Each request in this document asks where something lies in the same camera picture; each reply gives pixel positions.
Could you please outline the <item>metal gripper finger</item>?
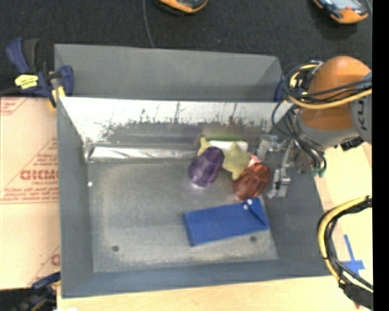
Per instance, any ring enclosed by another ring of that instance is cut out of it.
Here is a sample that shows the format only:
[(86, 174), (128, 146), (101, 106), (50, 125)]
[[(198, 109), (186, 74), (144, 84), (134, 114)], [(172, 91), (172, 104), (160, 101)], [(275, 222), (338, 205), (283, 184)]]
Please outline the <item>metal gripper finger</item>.
[(288, 168), (278, 166), (274, 171), (272, 187), (268, 191), (267, 196), (270, 199), (286, 197), (290, 182), (291, 177), (288, 175)]
[(285, 141), (277, 135), (263, 135), (257, 148), (258, 158), (265, 158), (268, 152), (278, 152), (284, 148)]

